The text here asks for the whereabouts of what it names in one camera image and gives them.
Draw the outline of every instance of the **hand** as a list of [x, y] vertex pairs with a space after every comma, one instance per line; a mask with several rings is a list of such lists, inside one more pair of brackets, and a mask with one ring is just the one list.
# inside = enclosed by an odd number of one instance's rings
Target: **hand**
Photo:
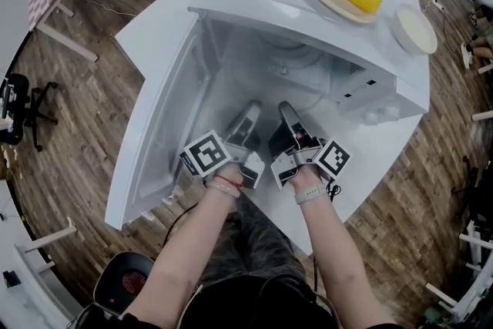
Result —
[[322, 179], [318, 175], [317, 165], [304, 165], [298, 169], [298, 174], [289, 182], [293, 185], [295, 194], [298, 194], [310, 186], [321, 184]]
[[[221, 177], [224, 177], [225, 179], [229, 181], [233, 181], [234, 183], [241, 184], [243, 183], [243, 175], [240, 173], [240, 166], [237, 163], [227, 163], [220, 169], [216, 171], [216, 174], [220, 175]], [[225, 185], [230, 186], [227, 181], [215, 177], [214, 178], [215, 183], [225, 183]]]

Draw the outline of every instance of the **white shoe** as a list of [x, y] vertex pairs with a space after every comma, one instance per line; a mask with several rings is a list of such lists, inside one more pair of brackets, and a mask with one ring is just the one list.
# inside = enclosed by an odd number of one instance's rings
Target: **white shoe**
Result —
[[465, 43], [461, 43], [461, 53], [462, 53], [462, 62], [464, 63], [464, 67], [469, 70], [469, 65], [472, 64], [472, 54], [465, 48]]

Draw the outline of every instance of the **power plug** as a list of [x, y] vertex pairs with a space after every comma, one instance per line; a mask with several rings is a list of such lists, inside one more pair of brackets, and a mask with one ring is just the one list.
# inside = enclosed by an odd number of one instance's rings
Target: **power plug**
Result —
[[438, 0], [430, 0], [431, 4], [433, 6], [435, 6], [436, 8], [438, 8], [438, 10], [440, 10], [441, 12], [445, 12], [445, 8], [443, 5], [441, 5]]

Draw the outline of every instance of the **bracelet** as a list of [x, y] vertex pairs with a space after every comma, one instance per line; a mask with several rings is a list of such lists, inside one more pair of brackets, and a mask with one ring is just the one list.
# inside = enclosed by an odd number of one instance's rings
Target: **bracelet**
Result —
[[214, 183], [213, 181], [208, 181], [206, 187], [211, 188], [213, 190], [218, 190], [222, 193], [225, 193], [226, 195], [230, 195], [234, 197], [235, 199], [238, 199], [240, 197], [240, 191], [237, 188], [230, 188], [227, 185]]
[[325, 185], [317, 184], [315, 186], [309, 186], [302, 193], [298, 193], [294, 196], [294, 199], [296, 199], [297, 204], [302, 204], [309, 200], [316, 199], [324, 194], [327, 194]]
[[238, 189], [241, 188], [241, 184], [235, 183], [234, 181], [231, 181], [231, 180], [228, 180], [226, 177], [220, 176], [219, 174], [214, 174], [214, 177], [218, 177], [224, 181], [227, 181], [228, 183], [230, 183], [231, 185], [235, 186]]

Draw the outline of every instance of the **white wristband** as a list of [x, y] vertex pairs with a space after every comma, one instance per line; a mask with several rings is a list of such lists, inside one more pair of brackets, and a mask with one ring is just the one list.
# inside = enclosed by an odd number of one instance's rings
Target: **white wristband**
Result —
[[324, 194], [327, 194], [327, 190], [325, 189], [325, 185], [318, 184], [315, 186], [309, 186], [302, 193], [298, 193], [294, 196], [297, 204], [302, 204], [307, 202], [308, 200], [316, 199]]
[[234, 197], [235, 199], [238, 199], [240, 197], [240, 190], [233, 186], [226, 186], [223, 184], [214, 183], [214, 181], [207, 181], [206, 187], [213, 190], [218, 190], [222, 193], [225, 193], [226, 195]]

